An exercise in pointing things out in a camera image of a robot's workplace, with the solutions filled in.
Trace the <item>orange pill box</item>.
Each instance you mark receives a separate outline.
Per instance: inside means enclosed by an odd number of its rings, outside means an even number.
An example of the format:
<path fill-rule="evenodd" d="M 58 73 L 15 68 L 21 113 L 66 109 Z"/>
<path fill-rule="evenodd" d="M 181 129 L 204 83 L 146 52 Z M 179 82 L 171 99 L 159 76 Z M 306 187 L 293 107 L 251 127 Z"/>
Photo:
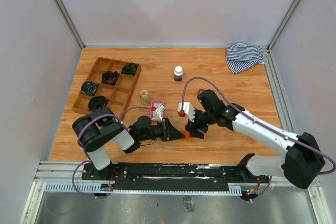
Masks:
<path fill-rule="evenodd" d="M 183 140 L 190 141 L 190 142 L 194 141 L 194 138 L 190 136 L 190 133 L 188 131 L 183 130 L 181 132 L 184 135 Z"/>

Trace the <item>clear glass pill bottle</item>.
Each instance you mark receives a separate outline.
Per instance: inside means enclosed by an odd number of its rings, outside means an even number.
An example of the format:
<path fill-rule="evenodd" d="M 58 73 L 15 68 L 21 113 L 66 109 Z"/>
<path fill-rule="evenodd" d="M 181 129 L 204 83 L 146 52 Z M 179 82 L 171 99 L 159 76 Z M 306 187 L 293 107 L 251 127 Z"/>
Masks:
<path fill-rule="evenodd" d="M 140 102 L 141 102 L 142 106 L 150 106 L 151 105 L 151 98 L 150 98 L 148 90 L 141 90 L 140 91 Z"/>

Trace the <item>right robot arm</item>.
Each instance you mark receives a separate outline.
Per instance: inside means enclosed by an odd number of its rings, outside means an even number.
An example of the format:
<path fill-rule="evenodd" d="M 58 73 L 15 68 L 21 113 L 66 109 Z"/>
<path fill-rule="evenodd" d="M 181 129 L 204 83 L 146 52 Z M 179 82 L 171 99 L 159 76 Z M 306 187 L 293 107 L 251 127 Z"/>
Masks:
<path fill-rule="evenodd" d="M 247 154 L 238 164 L 238 177 L 250 182 L 256 176 L 284 177 L 294 186 L 307 189 L 325 165 L 313 135 L 301 135 L 277 128 L 252 115 L 243 107 L 226 105 L 212 90 L 198 95 L 203 109 L 180 102 L 177 111 L 188 117 L 185 129 L 191 137 L 204 138 L 210 125 L 245 134 L 273 149 L 276 156 Z"/>

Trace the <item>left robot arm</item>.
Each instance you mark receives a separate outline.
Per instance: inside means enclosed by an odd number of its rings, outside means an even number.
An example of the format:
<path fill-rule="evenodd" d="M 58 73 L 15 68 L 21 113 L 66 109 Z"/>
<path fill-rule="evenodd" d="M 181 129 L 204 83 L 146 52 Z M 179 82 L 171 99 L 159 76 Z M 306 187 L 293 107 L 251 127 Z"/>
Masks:
<path fill-rule="evenodd" d="M 105 144 L 114 141 L 125 153 L 132 153 L 147 140 L 160 139 L 164 142 L 179 140 L 185 135 L 177 130 L 168 118 L 152 124 L 149 116 L 141 116 L 129 127 L 109 108 L 103 108 L 75 120 L 72 129 L 77 135 L 78 145 L 94 166 L 94 173 L 100 179 L 112 175 L 111 159 Z"/>

